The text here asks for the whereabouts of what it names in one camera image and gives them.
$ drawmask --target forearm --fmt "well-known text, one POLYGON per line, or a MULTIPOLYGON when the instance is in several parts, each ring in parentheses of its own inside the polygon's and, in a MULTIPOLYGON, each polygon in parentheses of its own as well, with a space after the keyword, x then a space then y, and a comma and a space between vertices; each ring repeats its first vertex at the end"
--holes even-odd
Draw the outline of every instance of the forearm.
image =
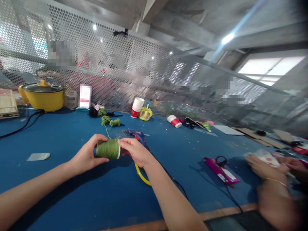
POLYGON ((265 180, 258 188, 259 211, 278 230, 295 230, 300 224, 297 207, 287 188, 282 184, 265 180))
POLYGON ((169 230, 207 230, 198 213, 155 161, 144 167, 169 230))
POLYGON ((0 195, 0 231, 7 230, 33 205, 72 177, 66 163, 0 195))

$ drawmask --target pink device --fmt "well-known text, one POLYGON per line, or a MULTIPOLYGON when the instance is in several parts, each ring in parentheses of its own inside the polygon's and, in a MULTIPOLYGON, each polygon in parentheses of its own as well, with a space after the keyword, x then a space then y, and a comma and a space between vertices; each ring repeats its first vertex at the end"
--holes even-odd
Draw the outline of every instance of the pink device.
POLYGON ((239 183, 240 180, 234 176, 229 170, 225 169, 225 168, 220 168, 217 164, 216 164, 216 160, 215 159, 211 159, 211 158, 204 158, 205 163, 210 167, 210 169, 226 184, 229 186, 233 186, 236 183, 239 183))

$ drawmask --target ceiling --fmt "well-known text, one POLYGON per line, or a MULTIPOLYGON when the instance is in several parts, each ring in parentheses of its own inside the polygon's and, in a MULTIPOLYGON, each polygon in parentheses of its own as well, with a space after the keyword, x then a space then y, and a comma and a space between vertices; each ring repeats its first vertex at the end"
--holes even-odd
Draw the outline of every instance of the ceiling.
POLYGON ((235 38, 224 50, 308 41, 306 18, 294 0, 56 1, 130 30, 143 23, 144 35, 198 55, 215 51, 230 32, 235 38))

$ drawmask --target red paper cup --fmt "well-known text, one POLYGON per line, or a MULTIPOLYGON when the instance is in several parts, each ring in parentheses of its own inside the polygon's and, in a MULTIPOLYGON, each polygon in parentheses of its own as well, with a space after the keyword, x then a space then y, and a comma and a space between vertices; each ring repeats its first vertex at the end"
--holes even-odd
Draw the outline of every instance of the red paper cup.
POLYGON ((139 112, 140 112, 140 111, 138 111, 138 112, 137 112, 137 111, 135 111, 134 109, 132 109, 132 112, 131 112, 131 117, 132 117, 132 118, 137 118, 137 117, 138 117, 139 112))
POLYGON ((182 126, 182 123, 180 122, 180 120, 174 115, 169 116, 167 118, 167 121, 171 123, 173 126, 175 126, 176 128, 179 128, 182 126))

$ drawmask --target green yarn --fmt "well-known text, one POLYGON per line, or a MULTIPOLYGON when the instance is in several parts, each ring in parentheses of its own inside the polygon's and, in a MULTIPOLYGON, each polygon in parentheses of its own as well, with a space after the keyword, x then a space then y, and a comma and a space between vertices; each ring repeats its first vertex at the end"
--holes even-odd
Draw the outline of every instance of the green yarn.
POLYGON ((105 157, 108 159, 118 159, 119 150, 120 146, 118 144, 118 139, 110 139, 105 142, 98 141, 95 155, 97 157, 105 157))
POLYGON ((113 126, 121 126, 121 120, 119 118, 115 119, 115 120, 110 120, 110 127, 113 126))
POLYGON ((107 115, 103 115, 102 117, 102 125, 105 125, 105 124, 109 124, 110 123, 110 117, 107 116, 107 115))
POLYGON ((107 114, 106 109, 105 108, 101 108, 98 111, 98 115, 99 116, 105 116, 107 114))
POLYGON ((110 124, 111 127, 114 127, 114 126, 120 126, 121 125, 121 120, 118 118, 118 119, 115 119, 115 120, 112 120, 110 119, 109 116, 107 115, 103 115, 102 116, 102 126, 105 126, 106 128, 106 132, 108 134, 108 137, 110 138, 109 136, 109 133, 108 133, 108 130, 107 130, 107 127, 106 127, 106 124, 110 124))

